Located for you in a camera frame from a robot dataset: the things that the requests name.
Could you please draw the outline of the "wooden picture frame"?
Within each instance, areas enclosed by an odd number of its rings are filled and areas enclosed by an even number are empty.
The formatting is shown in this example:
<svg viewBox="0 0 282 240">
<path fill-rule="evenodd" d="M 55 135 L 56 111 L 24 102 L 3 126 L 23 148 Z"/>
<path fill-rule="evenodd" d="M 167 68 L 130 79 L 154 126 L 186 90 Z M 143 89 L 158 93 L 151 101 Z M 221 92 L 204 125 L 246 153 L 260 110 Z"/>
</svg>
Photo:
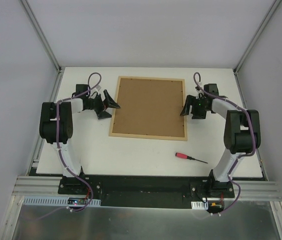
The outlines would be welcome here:
<svg viewBox="0 0 282 240">
<path fill-rule="evenodd" d="M 115 100 L 109 136 L 187 141 L 184 79 L 119 76 Z"/>
</svg>

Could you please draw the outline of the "red handled screwdriver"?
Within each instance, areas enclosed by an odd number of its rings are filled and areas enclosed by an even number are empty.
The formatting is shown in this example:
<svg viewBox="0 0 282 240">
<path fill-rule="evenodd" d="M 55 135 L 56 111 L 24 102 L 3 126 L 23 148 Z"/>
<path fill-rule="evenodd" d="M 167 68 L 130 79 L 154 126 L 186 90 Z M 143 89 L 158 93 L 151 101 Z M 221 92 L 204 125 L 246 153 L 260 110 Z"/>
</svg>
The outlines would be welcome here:
<svg viewBox="0 0 282 240">
<path fill-rule="evenodd" d="M 180 159 L 192 160 L 192 161 L 197 161 L 197 162 L 201 162 L 201 163 L 204 163 L 204 164 L 208 164 L 206 161 L 196 159 L 194 157 L 188 156 L 188 155 L 180 153 L 180 152 L 175 153 L 175 157 L 180 158 Z"/>
</svg>

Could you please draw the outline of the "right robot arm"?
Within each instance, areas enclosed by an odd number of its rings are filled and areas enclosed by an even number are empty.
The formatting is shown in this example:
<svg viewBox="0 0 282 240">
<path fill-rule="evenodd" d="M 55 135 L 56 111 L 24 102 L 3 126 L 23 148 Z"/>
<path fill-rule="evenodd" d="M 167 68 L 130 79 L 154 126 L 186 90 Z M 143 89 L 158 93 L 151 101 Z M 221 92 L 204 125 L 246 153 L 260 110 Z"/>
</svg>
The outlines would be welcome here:
<svg viewBox="0 0 282 240">
<path fill-rule="evenodd" d="M 219 95 L 215 83 L 204 85 L 203 90 L 196 87 L 196 96 L 186 96 L 180 116 L 192 114 L 194 120 L 204 120 L 207 112 L 218 114 L 225 119 L 224 153 L 208 176 L 207 181 L 197 187 L 198 193 L 217 197 L 221 193 L 233 197 L 232 175 L 245 157 L 252 156 L 261 144 L 259 112 L 244 109 L 226 96 Z"/>
</svg>

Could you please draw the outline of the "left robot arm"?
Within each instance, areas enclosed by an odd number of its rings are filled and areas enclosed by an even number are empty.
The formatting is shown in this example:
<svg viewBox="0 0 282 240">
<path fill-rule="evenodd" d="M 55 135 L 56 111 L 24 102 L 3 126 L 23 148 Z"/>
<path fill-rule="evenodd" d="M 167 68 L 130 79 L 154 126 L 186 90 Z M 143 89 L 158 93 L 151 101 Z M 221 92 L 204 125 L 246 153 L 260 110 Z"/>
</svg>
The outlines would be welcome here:
<svg viewBox="0 0 282 240">
<path fill-rule="evenodd" d="M 107 90 L 93 97 L 92 89 L 88 84 L 77 84 L 71 97 L 57 102 L 43 102 L 41 106 L 39 135 L 54 150 L 62 167 L 62 179 L 71 180 L 69 188 L 77 195 L 85 192 L 88 183 L 72 146 L 73 115 L 91 110 L 99 120 L 103 120 L 112 117 L 107 109 L 120 109 Z"/>
</svg>

